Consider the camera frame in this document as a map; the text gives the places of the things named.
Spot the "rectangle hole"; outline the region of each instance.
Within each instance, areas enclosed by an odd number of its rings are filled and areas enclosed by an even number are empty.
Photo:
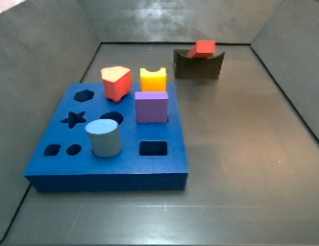
[[[141,141],[139,144],[141,156],[167,156],[166,141]]]

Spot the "cube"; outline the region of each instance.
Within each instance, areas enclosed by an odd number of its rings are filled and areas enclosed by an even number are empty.
[[[207,58],[215,51],[215,41],[213,40],[198,40],[186,56],[189,58]]]

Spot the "circle hole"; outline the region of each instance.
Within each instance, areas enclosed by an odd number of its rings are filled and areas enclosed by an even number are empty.
[[[111,119],[120,125],[123,122],[123,115],[118,111],[108,111],[100,116],[100,119]]]
[[[67,155],[68,156],[74,156],[74,155],[76,155],[79,152],[80,152],[80,145],[78,145],[78,144],[72,144],[68,148],[67,148],[67,150],[66,150],[66,153],[67,153]]]

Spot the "purple cube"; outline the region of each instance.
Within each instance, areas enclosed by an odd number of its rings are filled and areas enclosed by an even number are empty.
[[[167,123],[167,91],[135,92],[137,122]]]

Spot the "yellow block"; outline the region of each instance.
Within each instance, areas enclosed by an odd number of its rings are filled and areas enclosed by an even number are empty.
[[[142,91],[166,91],[167,74],[162,67],[157,72],[149,72],[141,68]]]

